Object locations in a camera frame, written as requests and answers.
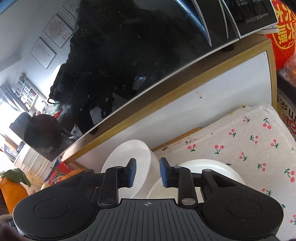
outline picture frame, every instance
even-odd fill
[[[12,162],[15,162],[15,159],[18,155],[18,153],[12,149],[10,149],[8,146],[4,145],[4,150],[3,152],[9,157],[9,159],[12,161]]]
[[[58,15],[55,15],[44,29],[44,32],[61,48],[74,31]]]
[[[68,0],[63,7],[75,18],[78,18],[80,0]]]
[[[0,0],[0,15],[17,0]]]
[[[41,39],[38,38],[31,55],[45,68],[47,69],[52,60],[55,58],[56,53]]]

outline ribbed plastic surface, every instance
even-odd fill
[[[230,241],[209,229],[197,212],[182,209],[173,199],[123,199],[114,209],[99,212],[81,233],[63,241]]]

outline white bowl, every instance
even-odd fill
[[[194,173],[201,173],[203,169],[212,169],[213,171],[216,171],[226,177],[229,177],[239,183],[244,184],[244,181],[235,170],[233,170],[231,167],[219,161],[214,161],[209,159],[196,159],[196,160],[184,162],[179,166],[187,167],[188,169],[191,170],[191,172],[194,172]],[[198,202],[203,202],[200,188],[196,187],[195,191],[197,194]],[[147,198],[148,199],[174,198],[176,199],[176,202],[178,202],[178,189],[165,188],[160,178],[152,187]]]
[[[131,188],[120,188],[118,200],[122,198],[145,199],[155,182],[160,178],[156,155],[142,141],[130,140],[118,146],[106,160],[102,171],[114,166],[126,166],[131,158],[136,159],[137,171]]]

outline tablecloth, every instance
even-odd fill
[[[203,137],[196,132],[155,154],[171,166],[201,158],[229,165],[247,186],[282,206],[278,239],[295,238],[296,143],[271,105],[260,105]]]

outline metal screw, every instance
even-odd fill
[[[106,206],[112,205],[113,203],[115,203],[114,198],[106,198],[106,199],[101,201],[101,204],[106,205]]]
[[[192,198],[184,198],[184,199],[182,199],[181,203],[186,206],[191,206],[191,205],[195,204],[196,201]]]

